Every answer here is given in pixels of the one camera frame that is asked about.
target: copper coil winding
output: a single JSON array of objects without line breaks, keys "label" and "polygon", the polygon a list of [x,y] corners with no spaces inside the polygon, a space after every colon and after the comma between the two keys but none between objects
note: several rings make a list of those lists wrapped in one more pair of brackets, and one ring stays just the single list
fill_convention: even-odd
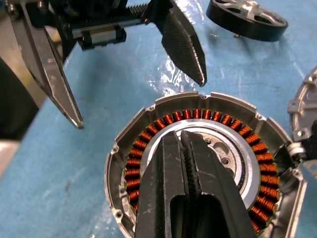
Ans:
[{"label": "copper coil winding", "polygon": [[174,121],[183,120],[182,113],[181,112],[174,112],[173,113],[173,118],[174,118]]},{"label": "copper coil winding", "polygon": [[139,167],[141,163],[140,159],[131,158],[127,160],[127,163],[125,164],[127,167]]},{"label": "copper coil winding", "polygon": [[258,226],[258,224],[255,221],[252,220],[251,222],[252,222],[252,226],[253,226],[254,231],[258,234],[261,231],[260,227]]},{"label": "copper coil winding", "polygon": [[246,141],[248,142],[249,145],[254,145],[256,143],[259,143],[261,138],[259,137],[258,134],[251,134],[246,138]]},{"label": "copper coil winding", "polygon": [[279,178],[276,176],[262,175],[261,182],[263,184],[270,185],[270,186],[278,186],[279,185]]},{"label": "copper coil winding", "polygon": [[203,119],[209,120],[211,117],[211,110],[207,109],[203,111]]},{"label": "copper coil winding", "polygon": [[139,169],[127,169],[124,172],[124,177],[125,178],[136,177],[136,176],[140,176],[140,170]]},{"label": "copper coil winding", "polygon": [[200,109],[194,109],[193,110],[193,118],[200,119],[202,117],[202,113]]},{"label": "copper coil winding", "polygon": [[129,201],[136,201],[139,199],[139,195],[140,195],[140,191],[139,190],[135,190],[132,192],[128,192],[128,198]]},{"label": "copper coil winding", "polygon": [[259,207],[273,213],[275,210],[275,204],[272,201],[267,200],[265,197],[257,197],[256,203]]},{"label": "copper coil winding", "polygon": [[239,130],[239,134],[242,136],[242,137],[246,137],[246,136],[248,136],[248,135],[250,135],[251,134],[251,128],[249,128],[248,126],[244,126],[244,127],[242,127],[240,130]]},{"label": "copper coil winding", "polygon": [[257,160],[260,163],[268,163],[273,161],[273,155],[271,153],[263,153],[257,155]]},{"label": "copper coil winding", "polygon": [[242,122],[238,119],[234,120],[233,123],[231,124],[231,128],[234,130],[238,130],[240,129],[240,127],[242,126]]},{"label": "copper coil winding", "polygon": [[172,124],[174,121],[173,121],[173,118],[170,114],[167,114],[164,116],[164,122],[167,124],[167,125],[170,125]]},{"label": "copper coil winding", "polygon": [[148,127],[147,127],[147,130],[152,133],[153,135],[157,134],[158,133],[158,129],[155,127],[155,125],[153,124],[150,124]]},{"label": "copper coil winding", "polygon": [[269,197],[276,201],[279,200],[279,192],[276,189],[268,186],[261,186],[260,194],[265,195],[266,197]]},{"label": "copper coil winding", "polygon": [[227,126],[229,126],[231,122],[232,122],[232,116],[230,115],[225,115],[221,120],[221,123]]},{"label": "copper coil winding", "polygon": [[265,212],[261,211],[260,208],[252,207],[250,213],[260,222],[266,223],[269,221],[270,216]]},{"label": "copper coil winding", "polygon": [[137,213],[138,210],[139,210],[139,205],[138,204],[134,204],[133,205],[133,209],[134,209],[135,213]]},{"label": "copper coil winding", "polygon": [[252,146],[254,153],[263,153],[268,150],[267,145],[265,143],[259,143]]},{"label": "copper coil winding", "polygon": [[190,110],[186,109],[183,111],[183,118],[184,119],[191,119],[192,118],[192,114],[191,114]]},{"label": "copper coil winding", "polygon": [[267,174],[276,174],[277,173],[277,167],[275,164],[261,164],[260,165],[260,171],[262,173],[267,173]]},{"label": "copper coil winding", "polygon": [[220,112],[214,112],[211,119],[214,120],[214,121],[220,121],[221,120],[221,115],[222,114]]},{"label": "copper coil winding", "polygon": [[141,180],[140,178],[136,178],[133,180],[128,180],[125,184],[126,189],[133,189],[133,188],[137,188],[140,186]]},{"label": "copper coil winding", "polygon": [[130,150],[130,156],[133,156],[133,157],[142,157],[143,155],[143,151],[142,150],[138,150],[136,148],[132,148]]},{"label": "copper coil winding", "polygon": [[149,142],[152,139],[152,136],[149,133],[147,133],[146,131],[142,131],[140,134],[140,137],[147,142]]},{"label": "copper coil winding", "polygon": [[155,125],[160,129],[162,130],[164,127],[166,127],[165,123],[163,122],[162,119],[157,119],[155,121]]},{"label": "copper coil winding", "polygon": [[147,142],[144,142],[143,140],[136,139],[133,143],[133,146],[139,147],[140,149],[145,149],[147,146]]}]

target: blue work surface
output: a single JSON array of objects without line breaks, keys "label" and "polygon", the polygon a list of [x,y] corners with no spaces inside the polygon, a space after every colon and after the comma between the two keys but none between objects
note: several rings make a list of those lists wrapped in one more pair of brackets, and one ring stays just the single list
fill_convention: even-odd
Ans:
[{"label": "blue work surface", "polygon": [[[260,1],[289,22],[277,43],[234,38],[206,18],[208,3],[178,2],[205,51],[204,88],[175,68],[154,25],[127,29],[124,44],[84,53],[75,47],[64,68],[85,129],[75,129],[45,102],[0,181],[1,238],[122,238],[105,200],[106,155],[138,110],[158,97],[226,93],[290,131],[288,102],[317,64],[317,1]],[[298,238],[317,236],[317,195],[310,185],[308,195]]]}]

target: blue tabletop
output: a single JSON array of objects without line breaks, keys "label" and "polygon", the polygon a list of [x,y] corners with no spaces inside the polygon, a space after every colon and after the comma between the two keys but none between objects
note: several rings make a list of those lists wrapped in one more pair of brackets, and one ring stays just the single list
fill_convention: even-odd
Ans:
[{"label": "blue tabletop", "polygon": [[[317,2],[259,2],[288,20],[280,42],[234,38],[206,18],[208,0],[178,1],[205,51],[204,88],[174,66],[154,25],[126,29],[123,44],[87,52],[76,46],[64,70],[85,129],[75,129],[45,102],[0,180],[0,237],[122,238],[105,200],[106,155],[138,110],[158,97],[194,90],[226,93],[256,105],[289,132],[288,102],[317,64]],[[317,234],[311,184],[298,238]]]}]

